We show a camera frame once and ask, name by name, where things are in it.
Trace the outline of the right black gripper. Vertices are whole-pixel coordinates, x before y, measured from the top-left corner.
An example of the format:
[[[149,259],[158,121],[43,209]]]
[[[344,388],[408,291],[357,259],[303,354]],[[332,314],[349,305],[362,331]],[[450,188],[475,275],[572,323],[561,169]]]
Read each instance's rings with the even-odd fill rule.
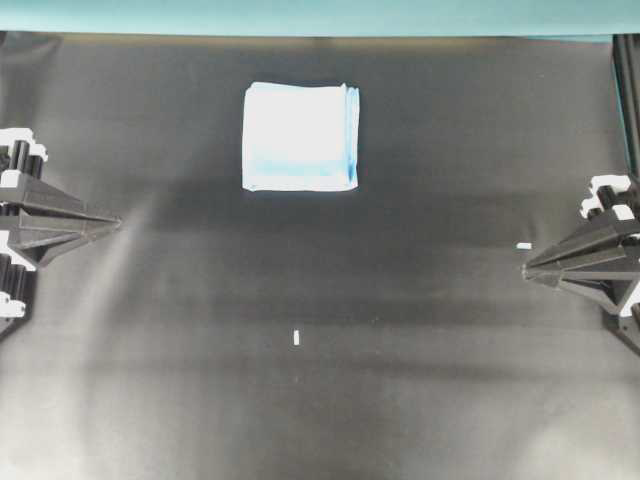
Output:
[[[639,355],[639,181],[594,176],[581,215],[591,221],[523,266],[525,280],[615,310],[608,330]],[[611,218],[595,219],[610,213]]]

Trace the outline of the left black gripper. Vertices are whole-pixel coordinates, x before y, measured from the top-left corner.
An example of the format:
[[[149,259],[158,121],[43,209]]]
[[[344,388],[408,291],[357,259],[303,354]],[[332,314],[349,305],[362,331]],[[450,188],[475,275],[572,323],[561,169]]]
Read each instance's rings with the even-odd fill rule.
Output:
[[[118,216],[39,180],[47,161],[31,129],[1,130],[2,337],[28,319],[36,269],[121,227]],[[21,219],[26,211],[74,219]]]

